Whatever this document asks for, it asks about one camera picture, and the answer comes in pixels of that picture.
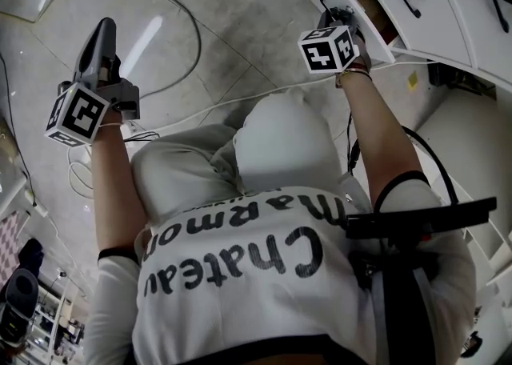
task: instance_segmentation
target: tiled floor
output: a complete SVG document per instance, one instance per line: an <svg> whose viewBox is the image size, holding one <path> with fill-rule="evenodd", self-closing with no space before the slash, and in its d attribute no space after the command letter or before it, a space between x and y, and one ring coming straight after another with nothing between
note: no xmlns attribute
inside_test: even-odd
<svg viewBox="0 0 512 365"><path fill-rule="evenodd" d="M308 0L182 0L196 16L203 41L198 68L183 83L142 103L144 127L163 126L217 102L311 79L297 49L299 34L316 27L318 11ZM75 280L93 285L96 245L92 202L67 186L66 149L42 137L59 82L69 79L74 61L98 21L118 24L122 61L148 25L162 22L127 78L144 94L177 78L194 60L196 41L186 14L167 0L53 0L35 24L0 15L0 50L9 71L19 145L34 177L34 189L57 223L80 271ZM409 91L407 77L420 79ZM407 126L416 127L442 97L426 81L425 66L394 66L374 72L385 100ZM306 88L310 103L327 118L344 155L349 109L332 82ZM224 106L170 128L221 122L236 107ZM59 264L70 258L46 220L33 219L27 234L41 239Z"/></svg>

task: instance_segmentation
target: person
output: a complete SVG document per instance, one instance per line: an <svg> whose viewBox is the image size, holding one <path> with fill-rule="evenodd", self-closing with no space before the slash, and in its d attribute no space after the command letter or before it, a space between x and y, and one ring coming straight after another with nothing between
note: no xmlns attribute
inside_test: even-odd
<svg viewBox="0 0 512 365"><path fill-rule="evenodd" d="M370 199L342 174L327 123L302 94L264 98L239 130L156 139L131 164L119 127L100 128L86 363L387 363L383 301L359 287L341 218L440 203L370 65L358 58L337 81ZM117 122L114 112L104 120ZM379 252L373 240L357 247ZM455 363L473 324L474 264L457 231L418 249L438 255L422 288L433 355Z"/></svg>

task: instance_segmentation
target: leg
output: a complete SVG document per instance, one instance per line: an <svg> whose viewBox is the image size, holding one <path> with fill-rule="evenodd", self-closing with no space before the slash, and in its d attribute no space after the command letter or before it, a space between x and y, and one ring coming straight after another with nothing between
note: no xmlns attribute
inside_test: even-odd
<svg viewBox="0 0 512 365"><path fill-rule="evenodd" d="M240 195L235 169L222 150L234 133L224 125L199 127L159 138L135 154L135 186L152 224Z"/></svg>
<svg viewBox="0 0 512 365"><path fill-rule="evenodd" d="M234 149L247 191L305 186L338 192L342 170L329 126L303 94L264 98L234 137Z"/></svg>

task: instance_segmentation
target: checkered cloth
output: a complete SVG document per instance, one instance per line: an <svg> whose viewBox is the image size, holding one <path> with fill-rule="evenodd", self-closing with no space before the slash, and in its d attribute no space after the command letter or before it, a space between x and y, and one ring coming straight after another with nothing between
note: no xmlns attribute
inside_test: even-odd
<svg viewBox="0 0 512 365"><path fill-rule="evenodd" d="M18 212L15 211L0 223L0 289L4 286L19 264L16 231Z"/></svg>

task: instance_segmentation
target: fiducial marker cube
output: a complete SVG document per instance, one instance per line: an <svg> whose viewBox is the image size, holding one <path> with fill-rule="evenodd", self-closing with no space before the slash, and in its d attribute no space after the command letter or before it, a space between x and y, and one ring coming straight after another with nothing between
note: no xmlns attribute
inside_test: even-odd
<svg viewBox="0 0 512 365"><path fill-rule="evenodd" d="M55 100L45 136L68 147L91 144L109 105L81 83L74 83Z"/></svg>
<svg viewBox="0 0 512 365"><path fill-rule="evenodd" d="M311 74L343 72L359 56L348 26L332 26L302 32L298 48Z"/></svg>

